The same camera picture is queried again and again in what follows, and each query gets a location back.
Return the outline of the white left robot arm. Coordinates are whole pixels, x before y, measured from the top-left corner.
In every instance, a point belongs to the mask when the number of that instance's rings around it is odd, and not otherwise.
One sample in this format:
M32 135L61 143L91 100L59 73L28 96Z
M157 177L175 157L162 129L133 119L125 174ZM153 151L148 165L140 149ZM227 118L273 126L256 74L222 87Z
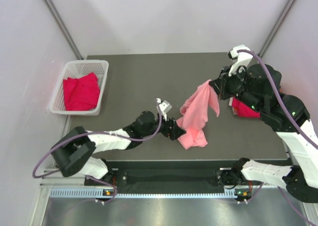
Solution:
M112 169L106 160L92 155L102 151L134 149L157 133L174 141L186 131L178 126L174 118L155 118L152 112L144 111L132 124L110 134L93 134L83 127L75 127L59 143L71 141L57 148L51 156L64 177L80 173L105 185L112 180Z

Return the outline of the light pink t shirt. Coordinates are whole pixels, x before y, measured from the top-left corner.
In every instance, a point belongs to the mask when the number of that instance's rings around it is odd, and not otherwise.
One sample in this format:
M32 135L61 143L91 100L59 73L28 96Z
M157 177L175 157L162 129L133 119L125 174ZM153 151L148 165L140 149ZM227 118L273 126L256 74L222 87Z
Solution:
M186 150L207 145L203 128L208 122L208 109L214 110L216 116L220 114L218 96L209 83L210 80L198 86L180 108L182 117L177 120L177 124L186 133L178 140Z

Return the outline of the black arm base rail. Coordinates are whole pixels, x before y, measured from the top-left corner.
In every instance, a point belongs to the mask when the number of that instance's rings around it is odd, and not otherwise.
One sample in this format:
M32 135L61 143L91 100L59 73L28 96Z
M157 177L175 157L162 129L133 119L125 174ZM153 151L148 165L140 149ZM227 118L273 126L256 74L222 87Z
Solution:
M86 186L110 183L118 193L220 193L248 185L230 172L233 160L109 161L109 181L86 179Z

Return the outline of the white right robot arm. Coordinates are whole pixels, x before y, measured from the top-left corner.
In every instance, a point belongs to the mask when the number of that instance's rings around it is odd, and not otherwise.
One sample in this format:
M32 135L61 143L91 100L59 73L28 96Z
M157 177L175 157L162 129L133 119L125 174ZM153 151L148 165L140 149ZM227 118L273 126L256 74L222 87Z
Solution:
M247 181L268 183L282 189L304 203L318 201L318 150L310 114L303 101L280 91L282 75L270 65L240 66L231 75L230 67L209 82L220 100L234 98L260 114L260 120L288 146L297 164L288 166L261 163L240 158L230 170L223 171L221 183L241 185Z

